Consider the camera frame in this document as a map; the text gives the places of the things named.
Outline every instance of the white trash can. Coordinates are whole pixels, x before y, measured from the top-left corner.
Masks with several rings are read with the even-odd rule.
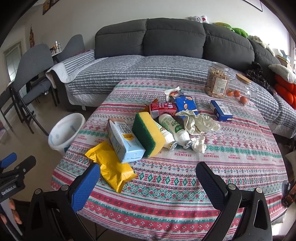
[[[85,124],[85,118],[80,113],[70,114],[61,119],[51,130],[48,144],[53,150],[65,155],[75,136]]]

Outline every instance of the white bottle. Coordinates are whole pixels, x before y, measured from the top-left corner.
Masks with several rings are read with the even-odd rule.
[[[184,149],[191,147],[192,141],[190,140],[189,133],[171,115],[163,113],[159,116],[158,120],[159,124],[173,134],[174,139],[179,145],[183,146]]]
[[[162,127],[160,124],[158,124],[156,121],[154,121],[157,127],[159,128],[161,134],[165,138],[165,144],[163,147],[169,149],[169,150],[174,150],[177,146],[177,142],[175,141],[172,133],[168,132],[164,127]]]

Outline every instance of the white plush toy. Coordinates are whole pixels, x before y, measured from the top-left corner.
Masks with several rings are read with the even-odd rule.
[[[263,48],[267,49],[272,54],[272,56],[276,56],[274,51],[270,48],[269,44],[263,43],[262,40],[258,36],[249,35],[248,39],[260,44]]]
[[[189,19],[192,21],[200,22],[200,23],[209,23],[209,21],[207,20],[207,16],[205,15],[193,16],[193,17],[189,17]]]

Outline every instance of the crumpled paper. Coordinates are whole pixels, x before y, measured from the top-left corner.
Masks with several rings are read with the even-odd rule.
[[[199,153],[204,153],[205,152],[205,150],[207,149],[207,146],[205,145],[205,136],[203,136],[203,137],[194,137],[194,138],[191,138],[191,140],[192,140],[191,148],[195,152],[199,152]]]
[[[192,136],[197,136],[207,131],[218,131],[221,127],[208,115],[195,115],[192,110],[179,111],[175,115],[185,116],[184,129]]]

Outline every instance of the jar of snacks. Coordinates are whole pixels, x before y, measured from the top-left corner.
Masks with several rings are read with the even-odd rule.
[[[230,74],[228,73],[229,68],[220,63],[212,63],[209,67],[207,84],[205,86],[205,92],[215,98],[224,98],[225,90],[227,89]]]
[[[236,74],[236,79],[232,80],[226,89],[227,97],[236,100],[240,105],[247,105],[251,97],[257,96],[256,92],[250,90],[250,83],[251,80],[245,76]]]

